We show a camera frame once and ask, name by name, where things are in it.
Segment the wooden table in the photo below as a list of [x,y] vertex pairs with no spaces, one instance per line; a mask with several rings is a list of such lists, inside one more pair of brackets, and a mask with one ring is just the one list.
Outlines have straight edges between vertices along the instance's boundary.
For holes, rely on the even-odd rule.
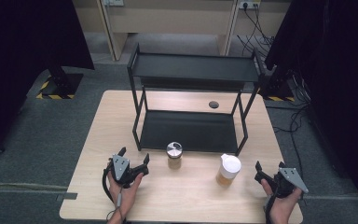
[[[150,108],[213,112],[230,110],[235,96],[232,93],[174,91],[147,94]],[[247,99],[249,94],[243,94],[242,100],[246,102]],[[210,101],[218,102],[219,108],[211,109]],[[239,156],[242,168],[228,188],[219,186],[215,180],[222,153],[190,152],[184,148],[182,167],[171,170],[165,150],[136,149],[131,132],[134,118],[130,91],[104,93],[68,188],[68,192],[77,193],[77,198],[63,201],[62,218],[106,219],[114,206],[103,192],[103,169],[112,154],[126,147],[124,156],[130,159],[131,167],[141,164],[146,153],[150,154],[150,174],[142,180],[128,221],[265,223],[262,206],[266,194],[254,180],[255,163],[260,161],[263,170],[273,175],[278,171],[282,154],[261,97],[256,96],[246,119],[249,139]],[[241,136],[241,122],[234,120]],[[138,132],[142,130],[142,125],[139,126]],[[290,222],[301,221],[297,205]]]

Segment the gray carpet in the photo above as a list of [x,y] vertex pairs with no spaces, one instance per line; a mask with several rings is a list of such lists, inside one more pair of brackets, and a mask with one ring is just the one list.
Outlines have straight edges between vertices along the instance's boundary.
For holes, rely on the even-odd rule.
[[[0,154],[0,223],[104,223],[63,220],[59,216],[59,196],[70,183],[103,92],[130,89],[125,65],[95,66],[95,71],[65,68],[68,73],[85,75],[73,100],[35,98],[47,79],[46,72],[30,89],[7,135],[6,151]],[[266,102],[266,106],[272,125],[285,130],[300,108],[288,102]],[[302,115],[294,138],[310,190],[300,202],[303,223],[358,223],[355,186],[334,171],[312,124],[305,113]],[[279,131],[276,136],[284,161],[299,168],[290,133]]]

